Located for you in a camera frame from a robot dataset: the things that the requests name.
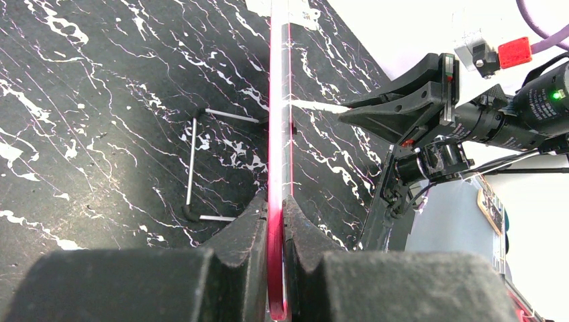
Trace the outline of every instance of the black marble surface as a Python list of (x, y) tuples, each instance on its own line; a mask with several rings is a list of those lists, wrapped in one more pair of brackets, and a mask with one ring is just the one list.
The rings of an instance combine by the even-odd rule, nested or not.
[[(389, 82), (327, 1), (310, 5), (321, 12), (317, 29), (291, 25), (293, 99), (342, 104)], [(316, 226), (355, 250), (389, 145), (330, 112), (293, 107), (293, 118), (295, 198)]]
[[(291, 26), (293, 97), (353, 101), (386, 76), (325, 1)], [(0, 1), (0, 314), (39, 256), (196, 247), (189, 112), (268, 115), (269, 19), (244, 0)], [(293, 109), (295, 198), (346, 249), (386, 145), (335, 115)], [(235, 217), (267, 181), (266, 129), (203, 115), (193, 209)]]

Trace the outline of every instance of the red connector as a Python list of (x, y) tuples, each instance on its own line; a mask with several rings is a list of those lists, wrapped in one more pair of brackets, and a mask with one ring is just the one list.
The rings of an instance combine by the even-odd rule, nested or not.
[(498, 47), (500, 68), (506, 69), (531, 62), (531, 46), (527, 37), (507, 42)]

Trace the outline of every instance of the purple cable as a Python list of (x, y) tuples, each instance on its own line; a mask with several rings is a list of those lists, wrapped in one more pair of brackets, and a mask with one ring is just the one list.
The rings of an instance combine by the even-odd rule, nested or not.
[(543, 38), (542, 41), (531, 45), (532, 54), (543, 52), (544, 50), (549, 49), (553, 46), (557, 46), (569, 52), (569, 46), (562, 43), (563, 40), (569, 38), (569, 25), (566, 25), (563, 29), (554, 33), (553, 35), (548, 35), (545, 31), (541, 30), (541, 28), (539, 28), (535, 22), (533, 22), (525, 6), (525, 0), (516, 0), (516, 4), (523, 20), (527, 23), (531, 30), (533, 30), (533, 32), (535, 32), (539, 37)]

